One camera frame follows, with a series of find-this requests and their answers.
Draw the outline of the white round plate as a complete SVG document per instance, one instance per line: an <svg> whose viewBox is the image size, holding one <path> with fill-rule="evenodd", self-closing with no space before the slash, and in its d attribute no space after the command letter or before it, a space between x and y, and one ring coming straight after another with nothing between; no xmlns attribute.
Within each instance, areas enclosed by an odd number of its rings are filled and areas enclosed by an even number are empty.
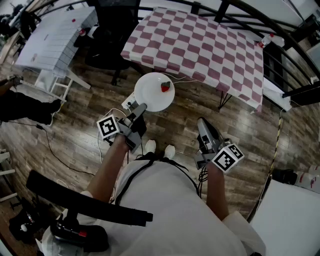
<svg viewBox="0 0 320 256"><path fill-rule="evenodd" d="M170 89L162 92L161 83L171 82ZM160 112L168 108L175 98L175 87L171 79L163 73L150 72L135 84L134 96L138 105L146 104L146 111Z"/></svg>

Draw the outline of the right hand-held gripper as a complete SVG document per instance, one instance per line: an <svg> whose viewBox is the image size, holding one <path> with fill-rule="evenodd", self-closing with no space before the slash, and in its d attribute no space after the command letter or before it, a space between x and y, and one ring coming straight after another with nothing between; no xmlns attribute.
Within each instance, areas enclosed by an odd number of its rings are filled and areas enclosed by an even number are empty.
<svg viewBox="0 0 320 256"><path fill-rule="evenodd" d="M199 170L211 162L223 173L228 173L245 155L229 138L224 139L204 117L197 120L199 150L194 156L195 166Z"/></svg>

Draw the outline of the person's right forearm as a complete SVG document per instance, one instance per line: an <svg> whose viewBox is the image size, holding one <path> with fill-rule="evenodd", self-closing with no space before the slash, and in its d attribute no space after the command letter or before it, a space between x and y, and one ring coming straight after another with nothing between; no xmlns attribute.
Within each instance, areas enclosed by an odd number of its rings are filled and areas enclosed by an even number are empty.
<svg viewBox="0 0 320 256"><path fill-rule="evenodd" d="M207 197L206 204L211 211L223 221L228 215L224 173L212 162L206 165Z"/></svg>

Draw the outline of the white power strip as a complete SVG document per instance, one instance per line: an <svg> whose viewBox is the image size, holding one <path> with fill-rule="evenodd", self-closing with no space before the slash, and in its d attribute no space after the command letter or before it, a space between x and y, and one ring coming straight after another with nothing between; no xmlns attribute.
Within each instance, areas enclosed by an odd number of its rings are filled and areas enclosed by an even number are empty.
<svg viewBox="0 0 320 256"><path fill-rule="evenodd" d="M134 110L139 105L136 101L134 92L132 92L129 95L129 97L125 99L121 105L125 110L129 110L129 111Z"/></svg>

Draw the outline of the white metal rack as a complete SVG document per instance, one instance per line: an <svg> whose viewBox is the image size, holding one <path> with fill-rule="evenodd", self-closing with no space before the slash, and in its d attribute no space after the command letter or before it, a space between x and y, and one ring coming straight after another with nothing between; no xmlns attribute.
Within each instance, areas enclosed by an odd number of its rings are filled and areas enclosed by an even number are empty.
<svg viewBox="0 0 320 256"><path fill-rule="evenodd" d="M16 173L16 170L12 168L11 163L11 154L6 149L0 149L0 178L4 179L11 191L11 194L0 197L0 203L18 196L18 193L14 190L7 179L8 175L13 175Z"/></svg>

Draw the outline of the clear bottle red label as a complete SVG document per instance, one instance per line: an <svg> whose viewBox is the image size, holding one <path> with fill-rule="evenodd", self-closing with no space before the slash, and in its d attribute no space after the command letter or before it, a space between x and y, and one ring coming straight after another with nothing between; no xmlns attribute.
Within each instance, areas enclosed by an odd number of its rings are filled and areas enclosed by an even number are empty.
<svg viewBox="0 0 320 256"><path fill-rule="evenodd" d="M258 43L257 45L260 48L265 48L270 43L275 43L276 45L283 47L285 45L285 40L277 35L274 35L273 33L269 33L265 35Z"/></svg>
<svg viewBox="0 0 320 256"><path fill-rule="evenodd" d="M71 20L71 27L75 29L75 32L78 36L85 36L86 35L86 30L85 26L83 25L84 20L80 18L73 18Z"/></svg>

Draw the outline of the person's left forearm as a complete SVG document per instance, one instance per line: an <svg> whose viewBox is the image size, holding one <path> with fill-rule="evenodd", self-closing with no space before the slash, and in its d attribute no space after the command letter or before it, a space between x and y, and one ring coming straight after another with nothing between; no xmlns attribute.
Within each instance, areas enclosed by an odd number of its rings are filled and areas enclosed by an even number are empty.
<svg viewBox="0 0 320 256"><path fill-rule="evenodd" d="M118 134L106 152L97 173L87 186L86 190L90 192L94 199L105 203L110 201L128 151L129 146L126 143L126 137Z"/></svg>

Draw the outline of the person's white shirt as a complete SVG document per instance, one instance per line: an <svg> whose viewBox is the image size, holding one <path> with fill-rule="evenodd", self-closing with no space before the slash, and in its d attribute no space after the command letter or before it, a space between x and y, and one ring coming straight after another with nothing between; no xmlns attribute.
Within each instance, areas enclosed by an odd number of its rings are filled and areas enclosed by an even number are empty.
<svg viewBox="0 0 320 256"><path fill-rule="evenodd" d="M80 224L105 229L109 248L84 252L46 230L38 244L44 256L266 256L264 242L239 212L220 220L198 196L189 175L172 164L130 162L115 194L121 196L121 206L147 211L153 220L141 227L79 214Z"/></svg>

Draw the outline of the black equipment bag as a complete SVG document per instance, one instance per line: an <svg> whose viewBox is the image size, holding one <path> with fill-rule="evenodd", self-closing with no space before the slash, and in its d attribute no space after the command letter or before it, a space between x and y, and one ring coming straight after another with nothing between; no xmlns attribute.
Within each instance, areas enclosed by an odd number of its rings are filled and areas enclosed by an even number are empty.
<svg viewBox="0 0 320 256"><path fill-rule="evenodd" d="M22 197L19 203L11 204L12 208L16 206L22 206L22 209L9 220L9 231L13 237L25 244L41 240L52 217L53 206L40 202L38 197L33 197L32 203Z"/></svg>

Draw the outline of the black monitor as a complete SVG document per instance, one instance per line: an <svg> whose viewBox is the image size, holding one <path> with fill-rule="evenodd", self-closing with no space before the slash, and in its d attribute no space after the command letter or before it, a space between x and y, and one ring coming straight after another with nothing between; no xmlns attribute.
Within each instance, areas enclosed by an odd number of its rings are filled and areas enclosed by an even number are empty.
<svg viewBox="0 0 320 256"><path fill-rule="evenodd" d="M91 198L59 185L35 170L30 171L26 187L51 203L95 219L140 227L153 221L152 213Z"/></svg>

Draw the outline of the red white checkered table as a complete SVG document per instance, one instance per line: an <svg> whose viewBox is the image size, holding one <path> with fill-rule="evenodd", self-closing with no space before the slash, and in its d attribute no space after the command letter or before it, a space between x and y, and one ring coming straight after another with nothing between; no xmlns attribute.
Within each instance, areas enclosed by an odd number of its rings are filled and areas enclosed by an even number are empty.
<svg viewBox="0 0 320 256"><path fill-rule="evenodd" d="M184 75L260 111L263 50L252 39L213 20L156 7L129 36L121 56L165 73Z"/></svg>

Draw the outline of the person's left white shoe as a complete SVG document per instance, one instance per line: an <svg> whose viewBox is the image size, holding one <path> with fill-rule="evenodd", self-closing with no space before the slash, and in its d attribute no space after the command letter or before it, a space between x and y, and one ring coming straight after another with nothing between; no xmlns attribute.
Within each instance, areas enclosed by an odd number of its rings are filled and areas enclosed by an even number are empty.
<svg viewBox="0 0 320 256"><path fill-rule="evenodd" d="M153 139L149 139L145 144L145 151L146 153L155 153L156 147L157 147L156 141Z"/></svg>

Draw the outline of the plain white table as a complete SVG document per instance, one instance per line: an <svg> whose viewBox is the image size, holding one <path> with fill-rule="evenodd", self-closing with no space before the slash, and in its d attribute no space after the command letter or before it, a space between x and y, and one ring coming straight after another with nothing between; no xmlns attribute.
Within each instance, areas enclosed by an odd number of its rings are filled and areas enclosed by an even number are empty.
<svg viewBox="0 0 320 256"><path fill-rule="evenodd" d="M266 256L315 256L320 250L320 194L272 180L250 224Z"/></svg>

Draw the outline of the black mount base red button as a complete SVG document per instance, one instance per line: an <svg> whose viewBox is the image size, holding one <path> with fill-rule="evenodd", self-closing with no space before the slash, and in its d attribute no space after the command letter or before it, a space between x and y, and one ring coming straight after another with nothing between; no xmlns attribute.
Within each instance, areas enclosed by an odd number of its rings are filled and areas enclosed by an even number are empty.
<svg viewBox="0 0 320 256"><path fill-rule="evenodd" d="M104 252L109 248L108 235L99 225L81 225L78 213L71 211L66 217L61 214L50 225L52 235L63 242L78 246L86 253Z"/></svg>

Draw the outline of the white board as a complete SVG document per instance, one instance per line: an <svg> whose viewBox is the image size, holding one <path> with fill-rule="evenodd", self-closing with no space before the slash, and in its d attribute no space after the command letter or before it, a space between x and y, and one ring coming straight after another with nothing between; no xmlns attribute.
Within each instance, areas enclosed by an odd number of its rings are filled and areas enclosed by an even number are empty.
<svg viewBox="0 0 320 256"><path fill-rule="evenodd" d="M283 98L284 92L267 78L263 78L263 96L281 110L287 112L292 108L291 98Z"/></svg>

